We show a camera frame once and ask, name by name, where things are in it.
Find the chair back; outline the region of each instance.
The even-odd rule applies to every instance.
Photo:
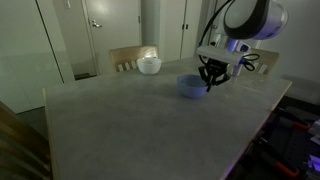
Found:
[[[143,57],[158,57],[157,46],[133,46],[110,50],[111,60],[117,72],[135,69],[136,61]]]
[[[251,49],[249,54],[259,54],[260,58],[254,61],[255,72],[269,75],[274,65],[279,59],[279,53],[265,51],[261,49]]]
[[[0,169],[13,177],[51,179],[49,143],[0,101]]]

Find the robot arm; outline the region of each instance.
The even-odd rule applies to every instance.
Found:
[[[278,35],[288,21],[287,11],[275,0],[227,0],[214,14],[206,26],[199,43],[197,53],[204,66],[199,67],[199,72],[206,81],[208,90],[211,85],[219,85],[228,79],[227,67],[229,64],[238,66],[245,61],[239,53],[228,52],[226,49],[214,46],[202,46],[205,34],[210,29],[218,13],[220,26],[217,32],[225,34],[232,39],[263,40]]]

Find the door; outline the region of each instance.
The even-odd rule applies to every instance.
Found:
[[[0,22],[0,101],[16,113],[41,107],[62,78],[36,1],[3,0]]]
[[[180,59],[194,57],[202,0],[187,0]]]
[[[86,0],[101,75],[114,72],[111,49],[141,45],[139,0]]]
[[[74,75],[96,75],[96,66],[81,0],[53,0]]]
[[[183,22],[186,0],[167,0],[161,5],[165,8],[164,24],[164,61],[173,61],[180,59],[181,43],[183,36]]]

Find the table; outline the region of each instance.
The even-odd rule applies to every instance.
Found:
[[[44,91],[55,179],[212,180],[230,172],[291,82],[243,72],[201,99],[176,90],[195,59]]]

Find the white wall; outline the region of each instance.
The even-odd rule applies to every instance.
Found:
[[[43,5],[42,17],[38,5]],[[5,25],[0,28],[0,101],[16,113],[43,106],[43,88],[73,80],[51,10],[50,3],[37,1],[10,0],[0,6]],[[51,22],[50,30],[45,19]],[[47,34],[54,38],[51,44]]]
[[[293,81],[288,96],[319,104],[320,1],[279,0],[289,12],[286,29],[262,41],[261,49],[280,53],[272,76]]]
[[[52,1],[74,74],[96,75],[82,1],[69,0],[70,9],[67,0]]]
[[[141,0],[142,45],[159,45],[160,0]]]

